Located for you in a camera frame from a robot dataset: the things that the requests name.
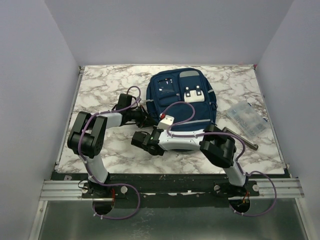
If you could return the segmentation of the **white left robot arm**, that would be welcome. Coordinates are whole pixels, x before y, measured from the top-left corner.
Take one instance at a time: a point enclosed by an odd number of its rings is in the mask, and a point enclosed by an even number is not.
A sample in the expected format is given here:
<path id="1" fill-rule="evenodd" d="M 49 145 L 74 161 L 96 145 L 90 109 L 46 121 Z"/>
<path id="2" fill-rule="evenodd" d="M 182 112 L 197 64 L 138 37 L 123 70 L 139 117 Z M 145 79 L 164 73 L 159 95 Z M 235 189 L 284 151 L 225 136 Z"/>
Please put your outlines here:
<path id="1" fill-rule="evenodd" d="M 100 154 L 106 130 L 130 124 L 141 129 L 156 124 L 145 108 L 139 105 L 139 100 L 122 93 L 111 112 L 91 114 L 81 111 L 71 128 L 67 147 L 82 159 L 89 181 L 95 183 L 93 191 L 101 198 L 107 197 L 111 191 L 111 185 L 106 182 L 109 172 Z"/>

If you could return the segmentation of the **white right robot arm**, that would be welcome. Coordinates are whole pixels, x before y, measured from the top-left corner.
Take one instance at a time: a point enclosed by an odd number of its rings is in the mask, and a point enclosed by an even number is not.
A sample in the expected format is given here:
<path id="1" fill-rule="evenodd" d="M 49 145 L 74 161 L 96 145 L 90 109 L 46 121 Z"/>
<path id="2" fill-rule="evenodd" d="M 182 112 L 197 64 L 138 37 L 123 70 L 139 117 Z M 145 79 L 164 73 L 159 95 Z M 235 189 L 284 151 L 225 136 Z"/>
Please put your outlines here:
<path id="1" fill-rule="evenodd" d="M 228 177 L 230 191 L 241 196 L 248 190 L 247 175 L 239 164 L 246 145 L 240 136 L 224 132 L 215 125 L 196 131 L 171 131 L 154 127 L 152 133 L 136 131 L 131 145 L 153 156 L 167 151 L 199 151 Z"/>

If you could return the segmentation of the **navy blue student backpack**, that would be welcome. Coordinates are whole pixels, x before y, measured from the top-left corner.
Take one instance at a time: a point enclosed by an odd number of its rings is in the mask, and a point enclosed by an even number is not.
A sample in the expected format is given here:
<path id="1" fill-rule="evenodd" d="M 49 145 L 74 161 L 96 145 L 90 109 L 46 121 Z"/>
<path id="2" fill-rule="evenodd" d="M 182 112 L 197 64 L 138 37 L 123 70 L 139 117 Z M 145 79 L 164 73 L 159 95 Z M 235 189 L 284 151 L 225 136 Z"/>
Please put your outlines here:
<path id="1" fill-rule="evenodd" d="M 203 130 L 216 123 L 217 97 L 204 76 L 194 68 L 166 70 L 152 76 L 146 107 L 156 128 L 173 132 Z"/>

